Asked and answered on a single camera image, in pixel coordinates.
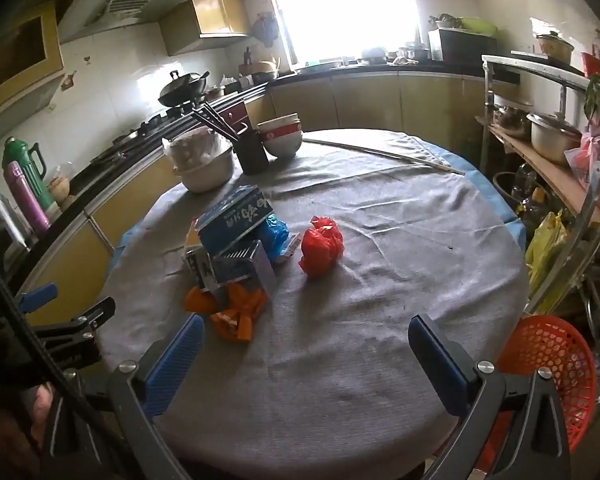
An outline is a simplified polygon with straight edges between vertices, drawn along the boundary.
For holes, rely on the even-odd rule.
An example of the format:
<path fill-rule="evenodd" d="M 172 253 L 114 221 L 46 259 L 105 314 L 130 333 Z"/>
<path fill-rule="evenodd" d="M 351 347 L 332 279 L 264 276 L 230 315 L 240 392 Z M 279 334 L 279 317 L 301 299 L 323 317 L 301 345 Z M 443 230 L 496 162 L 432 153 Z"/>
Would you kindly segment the person's left hand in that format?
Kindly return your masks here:
<path fill-rule="evenodd" d="M 23 393 L 23 401 L 31 417 L 31 437 L 42 448 L 46 430 L 46 420 L 54 400 L 54 389 L 46 382 Z"/>

